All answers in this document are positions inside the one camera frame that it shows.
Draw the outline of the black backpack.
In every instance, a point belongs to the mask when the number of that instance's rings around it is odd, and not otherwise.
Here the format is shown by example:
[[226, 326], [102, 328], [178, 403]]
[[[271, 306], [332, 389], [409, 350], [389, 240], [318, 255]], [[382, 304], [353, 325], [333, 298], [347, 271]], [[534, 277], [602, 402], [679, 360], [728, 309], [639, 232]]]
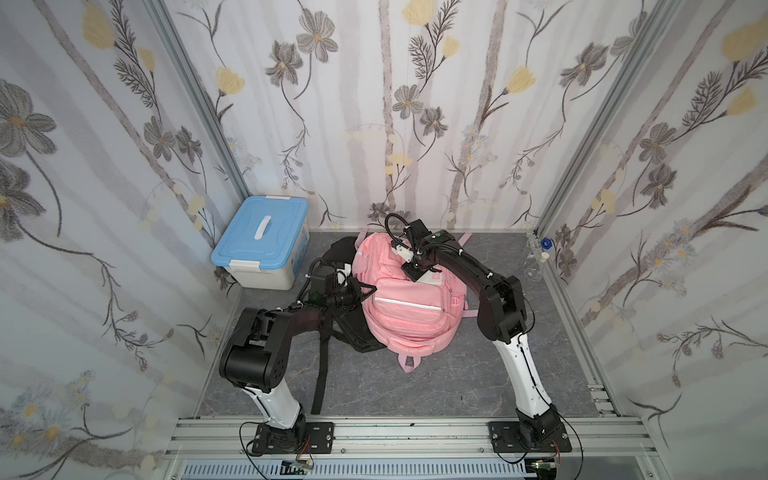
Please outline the black backpack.
[[[356, 243], [355, 237], [344, 237], [334, 242], [329, 250], [319, 258], [348, 263], [352, 266], [357, 253]], [[349, 283], [363, 282], [358, 281], [351, 273], [348, 277]], [[321, 310], [318, 328], [320, 334], [319, 370], [311, 407], [311, 413], [314, 415], [320, 414], [322, 410], [329, 373], [331, 339], [336, 339], [359, 353], [370, 353], [384, 347], [370, 331], [362, 304], [336, 308], [329, 305], [329, 296], [317, 299], [308, 299], [307, 293], [301, 296], [302, 300], [306, 300], [312, 306], [318, 306]]]

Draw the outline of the pink backpack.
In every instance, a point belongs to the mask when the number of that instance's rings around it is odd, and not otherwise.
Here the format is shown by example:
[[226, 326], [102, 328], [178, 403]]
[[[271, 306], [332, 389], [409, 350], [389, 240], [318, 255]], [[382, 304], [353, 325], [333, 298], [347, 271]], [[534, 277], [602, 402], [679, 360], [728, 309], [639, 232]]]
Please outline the pink backpack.
[[410, 280], [402, 271], [401, 249], [390, 241], [385, 233], [361, 230], [351, 273], [360, 283], [375, 287], [362, 301], [368, 328], [410, 373], [424, 357], [445, 349], [461, 320], [477, 312], [469, 308], [467, 286], [441, 265], [417, 281]]

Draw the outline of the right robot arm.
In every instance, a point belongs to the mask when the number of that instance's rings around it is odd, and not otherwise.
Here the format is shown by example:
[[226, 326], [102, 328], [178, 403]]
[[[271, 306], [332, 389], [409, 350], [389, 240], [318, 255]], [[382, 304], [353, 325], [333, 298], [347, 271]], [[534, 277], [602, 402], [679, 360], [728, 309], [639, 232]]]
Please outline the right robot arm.
[[467, 253], [452, 234], [445, 230], [433, 233], [421, 222], [406, 226], [404, 236], [394, 236], [392, 242], [412, 253], [402, 266], [412, 281], [433, 270], [448, 271], [477, 296], [477, 326], [496, 347], [507, 371], [523, 450], [569, 451], [570, 438], [562, 416], [545, 393], [532, 359], [520, 281], [494, 272]]

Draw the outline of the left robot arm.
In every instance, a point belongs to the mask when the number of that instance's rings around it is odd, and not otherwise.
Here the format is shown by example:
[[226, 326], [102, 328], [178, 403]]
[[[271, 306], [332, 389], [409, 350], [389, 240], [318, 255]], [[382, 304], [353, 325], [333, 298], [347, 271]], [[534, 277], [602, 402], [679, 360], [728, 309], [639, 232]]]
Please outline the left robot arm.
[[221, 353], [219, 375], [248, 394], [264, 417], [249, 447], [252, 453], [299, 453], [311, 445], [305, 410], [284, 380], [292, 340], [304, 333], [320, 334], [320, 367], [310, 409], [317, 415], [327, 384], [330, 340], [359, 353], [385, 347], [368, 328], [362, 308], [375, 292], [375, 286], [354, 279], [342, 286], [306, 283], [286, 307], [242, 312]]

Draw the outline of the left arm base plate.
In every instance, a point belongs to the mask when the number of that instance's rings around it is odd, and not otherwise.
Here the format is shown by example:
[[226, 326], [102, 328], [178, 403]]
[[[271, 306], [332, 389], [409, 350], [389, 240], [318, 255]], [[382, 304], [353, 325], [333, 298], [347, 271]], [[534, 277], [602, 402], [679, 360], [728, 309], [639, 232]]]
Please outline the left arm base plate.
[[246, 452], [254, 456], [265, 454], [330, 454], [335, 424], [333, 422], [298, 422], [291, 429], [277, 429], [259, 424]]

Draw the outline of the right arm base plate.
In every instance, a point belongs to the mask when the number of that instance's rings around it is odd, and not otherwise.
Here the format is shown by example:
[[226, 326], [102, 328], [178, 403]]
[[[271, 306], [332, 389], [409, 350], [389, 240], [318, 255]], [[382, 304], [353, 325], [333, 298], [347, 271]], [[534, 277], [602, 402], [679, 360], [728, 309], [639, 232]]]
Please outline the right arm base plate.
[[519, 421], [487, 423], [495, 453], [570, 453], [573, 447], [561, 423], [550, 426], [531, 425]]

